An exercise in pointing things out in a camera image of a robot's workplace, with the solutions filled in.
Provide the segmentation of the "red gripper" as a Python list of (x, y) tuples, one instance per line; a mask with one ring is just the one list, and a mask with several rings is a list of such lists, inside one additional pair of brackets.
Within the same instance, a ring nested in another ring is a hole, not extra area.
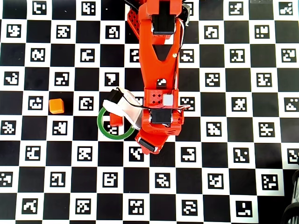
[(167, 135), (152, 134), (144, 130), (140, 130), (135, 137), (135, 140), (140, 145), (142, 152), (146, 155), (159, 154), (167, 139)]

